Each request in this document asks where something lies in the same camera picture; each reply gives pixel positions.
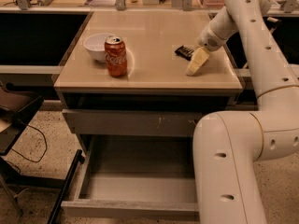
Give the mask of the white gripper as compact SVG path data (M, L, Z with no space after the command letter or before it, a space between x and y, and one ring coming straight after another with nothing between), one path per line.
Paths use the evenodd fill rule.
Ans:
M197 38L198 48L193 54L186 69L187 76L193 76L210 56L209 51L220 49L225 43L225 39L219 38L209 27L205 27Z

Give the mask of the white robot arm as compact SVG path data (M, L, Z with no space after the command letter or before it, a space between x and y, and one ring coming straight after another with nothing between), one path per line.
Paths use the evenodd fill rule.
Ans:
M267 224L253 163L296 152L298 78L263 22L270 0L225 0L198 42L239 33L258 108L202 117L192 142L201 224Z

